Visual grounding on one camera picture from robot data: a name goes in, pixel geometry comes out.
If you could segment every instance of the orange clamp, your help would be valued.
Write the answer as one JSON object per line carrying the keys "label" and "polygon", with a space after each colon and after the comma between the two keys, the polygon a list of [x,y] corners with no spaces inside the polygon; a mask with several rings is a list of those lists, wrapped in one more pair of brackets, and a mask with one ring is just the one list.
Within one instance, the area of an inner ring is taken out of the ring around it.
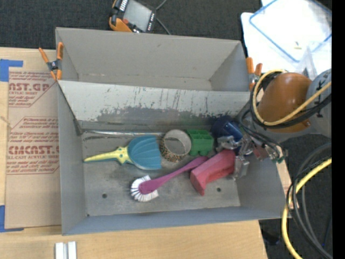
{"label": "orange clamp", "polygon": [[62,42],[59,42],[58,48],[57,48],[57,59],[53,62],[50,62],[46,53],[43,51],[42,48],[38,48],[39,52],[41,53],[41,56],[44,60],[44,62],[47,64],[49,70],[50,70],[50,75],[53,77],[54,80],[60,80],[62,77],[62,71],[61,71],[61,61],[64,56],[64,45]]}

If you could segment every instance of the green block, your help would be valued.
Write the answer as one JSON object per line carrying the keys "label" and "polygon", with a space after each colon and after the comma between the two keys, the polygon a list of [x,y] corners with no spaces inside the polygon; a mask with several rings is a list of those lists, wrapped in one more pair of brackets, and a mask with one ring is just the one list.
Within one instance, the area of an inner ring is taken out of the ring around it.
{"label": "green block", "polygon": [[190,140],[192,142],[192,148],[189,155],[205,156],[213,150],[214,139],[208,131],[205,129],[188,129],[186,130]]}

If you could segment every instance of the orange device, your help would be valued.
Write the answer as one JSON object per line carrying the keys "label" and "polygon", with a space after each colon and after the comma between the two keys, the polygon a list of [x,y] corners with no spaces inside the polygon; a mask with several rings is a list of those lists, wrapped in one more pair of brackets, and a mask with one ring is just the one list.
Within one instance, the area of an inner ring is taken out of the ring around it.
{"label": "orange device", "polygon": [[153,31],[156,10],[139,0],[115,0],[109,14],[109,26],[113,31]]}

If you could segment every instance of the pink brush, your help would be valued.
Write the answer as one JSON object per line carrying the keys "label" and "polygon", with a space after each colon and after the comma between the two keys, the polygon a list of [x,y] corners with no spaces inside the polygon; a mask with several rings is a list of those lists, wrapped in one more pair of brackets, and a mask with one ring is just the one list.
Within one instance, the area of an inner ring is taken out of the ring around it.
{"label": "pink brush", "polygon": [[191,162],[189,162],[184,167],[170,173],[164,176],[161,176],[160,178],[153,179],[146,175],[140,179],[136,179],[130,188],[130,194],[132,197],[141,202],[147,202],[150,201],[156,197],[158,197],[158,191],[157,189],[160,188],[163,184],[165,184],[168,180],[176,177],[177,175],[190,171],[196,167],[198,167],[200,164],[206,162],[209,158],[207,156],[200,156],[196,159],[193,159]]}

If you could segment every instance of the white bristles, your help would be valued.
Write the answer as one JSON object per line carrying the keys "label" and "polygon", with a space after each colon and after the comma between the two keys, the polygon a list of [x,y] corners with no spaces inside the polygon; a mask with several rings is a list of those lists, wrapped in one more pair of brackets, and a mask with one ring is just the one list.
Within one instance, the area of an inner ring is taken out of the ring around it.
{"label": "white bristles", "polygon": [[132,195],[132,197],[136,200],[136,201],[140,201],[140,202],[147,202],[150,200],[153,200],[154,198],[158,197],[158,191],[154,190],[153,192],[149,193],[149,194],[142,194],[139,191],[139,185],[141,183],[143,183],[144,181],[149,181],[151,180],[151,178],[146,175],[142,178],[136,179],[133,183],[132,186],[130,188],[130,194]]}

